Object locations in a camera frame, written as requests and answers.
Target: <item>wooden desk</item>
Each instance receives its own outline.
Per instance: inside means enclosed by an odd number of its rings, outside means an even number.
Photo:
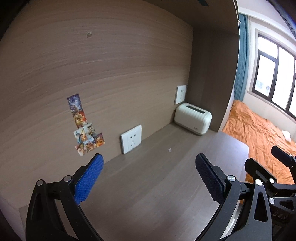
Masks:
[[[222,132],[199,137],[167,125],[107,162],[81,207],[105,241],[195,240],[218,207],[195,169],[196,155],[244,181],[248,150]]]

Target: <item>white pillow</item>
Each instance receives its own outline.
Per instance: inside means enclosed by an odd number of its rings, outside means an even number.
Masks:
[[[291,142],[291,135],[290,135],[290,132],[288,131],[282,131],[285,139],[288,141],[288,142]]]

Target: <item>blue gripper pad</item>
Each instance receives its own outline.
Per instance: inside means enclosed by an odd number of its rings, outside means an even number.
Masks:
[[[85,201],[104,166],[104,158],[97,154],[75,186],[74,199],[79,205]]]
[[[224,190],[226,188],[223,178],[226,175],[219,167],[213,166],[203,153],[196,156],[195,167],[213,200],[222,204],[224,202]]]

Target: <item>window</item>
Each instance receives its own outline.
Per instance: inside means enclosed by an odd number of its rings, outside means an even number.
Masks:
[[[278,43],[258,36],[258,60],[252,92],[296,120],[296,57]]]

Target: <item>blue curtain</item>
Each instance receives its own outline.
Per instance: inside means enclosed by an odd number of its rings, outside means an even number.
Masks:
[[[234,81],[234,99],[242,101],[247,86],[249,69],[249,35],[248,35],[248,17],[240,14],[241,21],[239,37],[239,59],[237,64],[237,73]]]

